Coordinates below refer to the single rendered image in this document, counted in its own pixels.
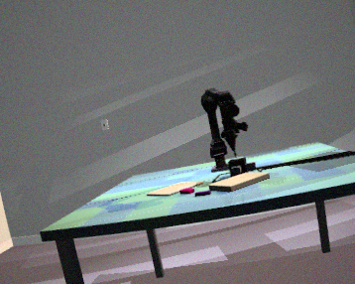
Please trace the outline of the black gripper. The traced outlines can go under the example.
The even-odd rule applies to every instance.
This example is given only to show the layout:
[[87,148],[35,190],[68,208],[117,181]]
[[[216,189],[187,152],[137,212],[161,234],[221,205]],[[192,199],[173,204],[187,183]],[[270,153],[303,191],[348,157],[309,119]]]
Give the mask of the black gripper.
[[236,133],[240,133],[240,129],[233,129],[234,121],[234,117],[222,119],[224,130],[221,133],[221,138],[224,138],[227,141],[233,151],[236,150],[236,138],[239,135],[236,135]]

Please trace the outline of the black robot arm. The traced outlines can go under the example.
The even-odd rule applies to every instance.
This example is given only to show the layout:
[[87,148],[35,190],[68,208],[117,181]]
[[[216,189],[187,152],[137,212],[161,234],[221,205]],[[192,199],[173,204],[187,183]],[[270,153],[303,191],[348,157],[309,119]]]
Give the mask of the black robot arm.
[[[201,105],[207,112],[212,140],[210,143],[210,156],[215,159],[216,168],[227,167],[225,156],[227,155],[227,146],[220,137],[216,109],[217,104],[220,107],[222,119],[235,117],[239,113],[239,107],[234,104],[235,99],[229,90],[220,91],[216,88],[209,88],[205,91],[205,94],[201,97]],[[248,125],[246,122],[238,123],[234,121],[233,129],[247,131]],[[224,154],[221,154],[224,153]],[[220,155],[217,155],[220,154]],[[216,156],[214,156],[216,155]]]

